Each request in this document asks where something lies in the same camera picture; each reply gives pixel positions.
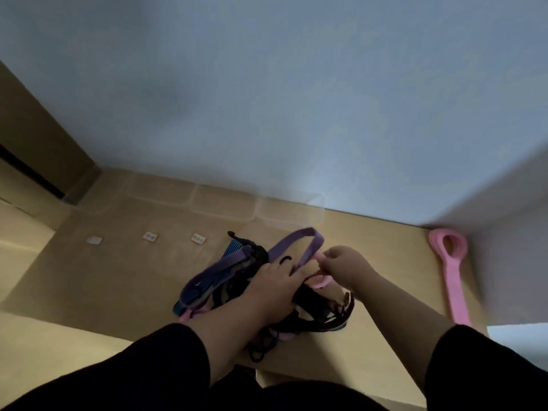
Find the person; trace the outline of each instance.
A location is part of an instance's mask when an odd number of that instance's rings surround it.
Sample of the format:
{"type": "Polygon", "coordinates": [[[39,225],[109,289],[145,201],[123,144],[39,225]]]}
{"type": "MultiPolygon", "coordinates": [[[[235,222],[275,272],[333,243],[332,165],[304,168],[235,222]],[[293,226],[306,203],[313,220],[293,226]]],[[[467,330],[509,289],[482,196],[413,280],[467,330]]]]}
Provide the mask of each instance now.
{"type": "MultiPolygon", "coordinates": [[[[333,247],[320,268],[351,290],[426,396],[428,409],[541,407],[548,373],[443,315],[383,278],[357,251],[333,247]]],[[[265,264],[238,298],[171,324],[103,362],[23,395],[16,409],[385,409],[348,387],[299,381],[261,388],[241,368],[223,376],[263,327],[294,308],[306,278],[289,260],[265,264]]]]}

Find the transparent plastic container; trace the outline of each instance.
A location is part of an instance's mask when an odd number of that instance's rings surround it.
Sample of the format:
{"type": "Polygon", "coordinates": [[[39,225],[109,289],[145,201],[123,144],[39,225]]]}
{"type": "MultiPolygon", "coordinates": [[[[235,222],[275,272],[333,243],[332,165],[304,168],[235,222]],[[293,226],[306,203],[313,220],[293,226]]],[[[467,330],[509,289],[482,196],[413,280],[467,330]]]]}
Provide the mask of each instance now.
{"type": "Polygon", "coordinates": [[[325,200],[319,193],[274,189],[265,192],[257,204],[257,217],[266,226],[294,231],[323,224],[325,200]]]}
{"type": "Polygon", "coordinates": [[[190,210],[226,220],[249,222],[255,218],[257,212],[257,196],[198,184],[190,199],[190,210]]]}
{"type": "Polygon", "coordinates": [[[132,172],[94,166],[61,200],[72,209],[98,215],[121,195],[132,172]]]}
{"type": "Polygon", "coordinates": [[[196,183],[152,174],[133,174],[126,188],[127,196],[168,206],[187,207],[196,183]]]}

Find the pink plastic hanger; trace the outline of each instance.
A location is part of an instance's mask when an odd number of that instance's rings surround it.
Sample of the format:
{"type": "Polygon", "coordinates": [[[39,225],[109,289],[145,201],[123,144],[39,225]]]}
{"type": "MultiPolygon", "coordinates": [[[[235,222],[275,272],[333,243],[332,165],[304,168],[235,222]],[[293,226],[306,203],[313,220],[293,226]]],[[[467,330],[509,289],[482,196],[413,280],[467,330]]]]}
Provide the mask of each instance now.
{"type": "Polygon", "coordinates": [[[428,235],[428,241],[434,252],[443,261],[443,276],[445,277],[453,321],[458,325],[472,326],[464,299],[464,292],[462,291],[462,284],[460,283],[459,269],[460,263],[468,252],[466,238],[452,229],[434,229],[428,235]],[[445,245],[443,245],[443,238],[445,237],[448,237],[453,244],[453,253],[451,255],[449,255],[445,245]]]}

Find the small white tag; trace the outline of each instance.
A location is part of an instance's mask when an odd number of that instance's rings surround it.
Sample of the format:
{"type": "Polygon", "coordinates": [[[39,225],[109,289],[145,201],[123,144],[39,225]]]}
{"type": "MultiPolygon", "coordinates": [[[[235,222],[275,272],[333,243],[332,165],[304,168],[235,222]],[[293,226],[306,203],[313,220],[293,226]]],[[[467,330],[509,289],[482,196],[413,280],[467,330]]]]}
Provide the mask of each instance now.
{"type": "Polygon", "coordinates": [[[198,235],[197,233],[195,233],[194,235],[192,235],[192,238],[190,238],[190,240],[192,242],[196,242],[198,245],[202,245],[206,241],[206,238],[202,235],[198,235]]]}
{"type": "Polygon", "coordinates": [[[91,245],[99,245],[102,242],[102,238],[92,235],[92,236],[88,237],[86,242],[88,244],[91,244],[91,245]]]}
{"type": "Polygon", "coordinates": [[[157,233],[147,232],[142,236],[142,239],[146,239],[147,241],[154,242],[158,238],[157,233]]]}

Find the wooden desk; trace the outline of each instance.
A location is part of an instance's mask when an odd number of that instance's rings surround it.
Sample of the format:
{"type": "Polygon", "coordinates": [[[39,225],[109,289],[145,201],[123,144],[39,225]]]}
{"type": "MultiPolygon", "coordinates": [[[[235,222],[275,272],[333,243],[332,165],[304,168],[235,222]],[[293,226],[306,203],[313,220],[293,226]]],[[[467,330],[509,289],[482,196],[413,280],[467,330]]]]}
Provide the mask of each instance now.
{"type": "MultiPolygon", "coordinates": [[[[258,219],[226,220],[120,195],[102,214],[73,213],[1,307],[18,315],[136,340],[174,321],[171,308],[182,286],[222,255],[229,230],[265,247],[287,234],[258,219]],[[159,234],[158,240],[144,241],[141,237],[146,231],[159,234]],[[203,246],[190,242],[195,232],[207,237],[203,246]],[[89,245],[86,238],[90,235],[104,241],[89,245]]],[[[325,248],[348,245],[357,249],[379,273],[435,310],[449,314],[441,263],[428,246],[427,230],[331,210],[325,211],[319,230],[325,236],[325,248]]],[[[305,244],[297,243],[289,253],[302,251],[305,244]]],[[[462,275],[472,322],[485,333],[468,261],[462,275]]],[[[241,361],[250,364],[245,356],[241,361]]],[[[303,334],[280,343],[257,366],[298,378],[342,382],[365,394],[425,405],[360,303],[344,330],[303,334]]]]}

